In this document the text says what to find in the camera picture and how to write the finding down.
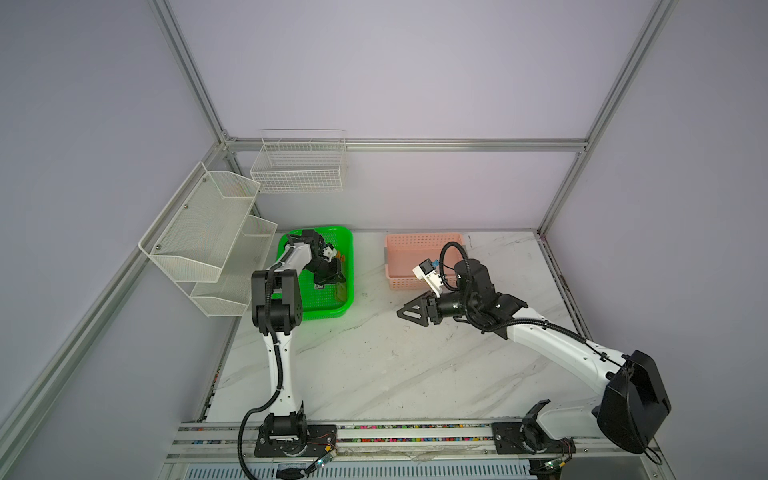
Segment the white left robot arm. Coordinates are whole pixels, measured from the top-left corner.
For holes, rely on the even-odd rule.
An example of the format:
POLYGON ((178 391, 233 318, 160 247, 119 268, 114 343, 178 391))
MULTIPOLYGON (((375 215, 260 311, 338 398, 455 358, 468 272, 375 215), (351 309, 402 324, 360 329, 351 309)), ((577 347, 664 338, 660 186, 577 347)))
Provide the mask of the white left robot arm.
POLYGON ((291 366, 293 334, 304 316, 299 277, 305 271, 320 289, 346 283, 335 245, 314 229, 289 234, 282 256, 251 276, 252 322, 270 354, 270 380, 274 384, 270 399, 255 409, 267 414, 258 446, 276 447, 290 455, 298 455, 309 443, 303 403, 293 396, 291 366))

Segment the aluminium frame post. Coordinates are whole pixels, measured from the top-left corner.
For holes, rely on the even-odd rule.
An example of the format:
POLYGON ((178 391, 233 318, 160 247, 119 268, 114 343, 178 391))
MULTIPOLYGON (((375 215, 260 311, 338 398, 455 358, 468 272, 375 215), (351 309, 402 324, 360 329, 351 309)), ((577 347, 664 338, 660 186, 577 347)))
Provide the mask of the aluminium frame post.
POLYGON ((550 206, 537 228, 537 234, 546 236, 562 210, 566 200, 574 189, 576 182, 594 154, 600 140, 625 99, 629 89, 636 79, 639 70, 648 57, 655 42, 658 40, 669 17, 674 12, 678 2, 673 0, 655 1, 647 19, 634 41, 627 58, 616 76, 604 102, 602 103, 586 136, 586 145, 578 151, 569 167, 563 182, 559 186, 550 206))

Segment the white mesh two-tier shelf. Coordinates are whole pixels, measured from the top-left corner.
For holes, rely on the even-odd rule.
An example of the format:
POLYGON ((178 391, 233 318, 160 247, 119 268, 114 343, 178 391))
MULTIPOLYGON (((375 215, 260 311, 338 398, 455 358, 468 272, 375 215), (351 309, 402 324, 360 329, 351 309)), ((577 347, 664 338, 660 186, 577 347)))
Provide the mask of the white mesh two-tier shelf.
POLYGON ((259 182, 198 164, 138 242, 207 317, 240 317, 277 224, 255 213, 259 182))

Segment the bright green plastic basket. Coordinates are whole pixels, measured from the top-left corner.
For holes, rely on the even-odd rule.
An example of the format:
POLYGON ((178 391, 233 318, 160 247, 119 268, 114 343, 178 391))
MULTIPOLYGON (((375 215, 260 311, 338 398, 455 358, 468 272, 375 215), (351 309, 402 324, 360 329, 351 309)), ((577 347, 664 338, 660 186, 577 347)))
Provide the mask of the bright green plastic basket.
POLYGON ((354 301, 354 239, 346 227, 317 227, 324 243, 336 250, 340 273, 345 280, 319 287, 312 272, 304 270, 298 277, 303 306, 303 321, 332 319, 343 316, 354 301))

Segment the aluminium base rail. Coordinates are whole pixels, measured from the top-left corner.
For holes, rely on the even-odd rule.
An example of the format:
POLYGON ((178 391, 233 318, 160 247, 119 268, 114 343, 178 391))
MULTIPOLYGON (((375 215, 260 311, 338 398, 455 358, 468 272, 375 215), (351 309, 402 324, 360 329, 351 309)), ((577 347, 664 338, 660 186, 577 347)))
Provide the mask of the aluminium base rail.
POLYGON ((550 458, 632 458, 605 438, 577 437, 555 440, 540 452, 522 445, 515 419, 459 420, 315 420, 306 443, 296 439, 269 440, 260 433, 259 420, 183 423, 163 463, 236 462, 271 459, 314 459, 331 449, 341 460, 469 460, 519 458, 544 461, 550 458))

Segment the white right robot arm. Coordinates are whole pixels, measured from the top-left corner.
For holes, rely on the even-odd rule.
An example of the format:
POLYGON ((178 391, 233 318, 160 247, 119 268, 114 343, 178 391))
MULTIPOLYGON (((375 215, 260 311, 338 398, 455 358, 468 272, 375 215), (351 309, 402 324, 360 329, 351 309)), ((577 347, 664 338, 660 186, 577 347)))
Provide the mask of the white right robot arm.
POLYGON ((399 318, 428 327, 447 318, 483 334, 523 345, 568 371, 593 393, 586 400, 554 404, 538 401, 517 424, 513 443, 531 453, 575 438, 605 438, 623 451, 645 453, 671 412, 671 402, 653 358, 599 345, 539 315, 528 304, 499 293, 488 269, 476 259, 460 261, 447 284, 437 261, 413 269, 428 292, 406 303, 399 318))

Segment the pink perforated plastic basket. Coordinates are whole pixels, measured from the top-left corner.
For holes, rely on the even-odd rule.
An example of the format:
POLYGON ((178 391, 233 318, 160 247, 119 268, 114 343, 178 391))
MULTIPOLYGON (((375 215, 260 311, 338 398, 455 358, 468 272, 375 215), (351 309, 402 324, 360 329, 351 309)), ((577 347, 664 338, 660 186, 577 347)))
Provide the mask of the pink perforated plastic basket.
POLYGON ((458 232, 391 234, 385 238, 385 275, 395 291, 425 291, 429 287, 413 273, 422 261, 437 261, 442 247, 456 241, 464 245, 458 232))

